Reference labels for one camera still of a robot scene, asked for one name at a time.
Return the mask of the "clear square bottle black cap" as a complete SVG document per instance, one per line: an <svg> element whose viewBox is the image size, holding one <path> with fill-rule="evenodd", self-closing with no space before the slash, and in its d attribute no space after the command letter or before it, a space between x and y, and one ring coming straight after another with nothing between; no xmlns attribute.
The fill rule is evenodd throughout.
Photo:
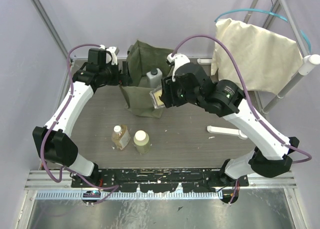
<svg viewBox="0 0 320 229"><path fill-rule="evenodd" d="M162 88L159 86L157 88L154 88L152 91L150 91L150 97L151 97L151 101L153 104L153 107L155 109L160 109L160 108L164 108L165 104L164 102L161 100L161 96L162 96Z"/></svg>

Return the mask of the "white square bottle black cap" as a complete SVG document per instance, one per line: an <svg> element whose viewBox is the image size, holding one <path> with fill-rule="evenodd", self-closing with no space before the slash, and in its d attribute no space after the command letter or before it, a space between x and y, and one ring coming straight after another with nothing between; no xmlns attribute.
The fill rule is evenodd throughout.
<svg viewBox="0 0 320 229"><path fill-rule="evenodd" d="M162 71L159 68L154 68L146 74L148 87L155 89L163 77Z"/></svg>

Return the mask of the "olive green canvas bag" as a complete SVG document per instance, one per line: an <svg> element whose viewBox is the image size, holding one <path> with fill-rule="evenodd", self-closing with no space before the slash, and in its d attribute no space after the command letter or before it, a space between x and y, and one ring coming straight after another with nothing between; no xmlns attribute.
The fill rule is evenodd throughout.
<svg viewBox="0 0 320 229"><path fill-rule="evenodd" d="M128 49L126 61L132 79L129 86L121 86L120 91L127 104L127 110L133 115L148 118L160 118L163 109L155 109L150 92L153 90L147 83L147 73L159 69L161 75L170 74L171 67L167 64L167 56L171 48L154 47L137 40Z"/></svg>

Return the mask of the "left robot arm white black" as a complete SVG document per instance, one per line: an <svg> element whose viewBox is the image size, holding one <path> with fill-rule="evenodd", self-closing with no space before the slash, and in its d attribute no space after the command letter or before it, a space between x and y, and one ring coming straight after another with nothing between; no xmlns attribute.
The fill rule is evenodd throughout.
<svg viewBox="0 0 320 229"><path fill-rule="evenodd" d="M69 90L57 111L44 126L37 126L32 132L42 163L55 163L82 175L88 187L100 182L98 166L79 153L71 135L81 111L97 89L132 83L127 63L119 68L118 53L115 46L91 44L87 61L71 75Z"/></svg>

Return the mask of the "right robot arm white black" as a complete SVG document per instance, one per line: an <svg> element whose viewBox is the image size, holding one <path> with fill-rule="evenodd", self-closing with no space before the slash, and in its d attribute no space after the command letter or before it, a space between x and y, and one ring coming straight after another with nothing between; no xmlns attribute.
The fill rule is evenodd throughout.
<svg viewBox="0 0 320 229"><path fill-rule="evenodd" d="M174 76L163 78L161 86L160 99L166 108L186 103L198 106L230 122L255 144L250 153L224 162L219 172L223 185L231 186L238 178L252 173L274 178L291 169L293 160L288 147L291 142L297 146L299 140L279 132L275 133L279 138L274 138L264 127L268 122L254 116L257 111L249 107L244 91L234 82L213 82L200 65L189 62L179 67Z"/></svg>

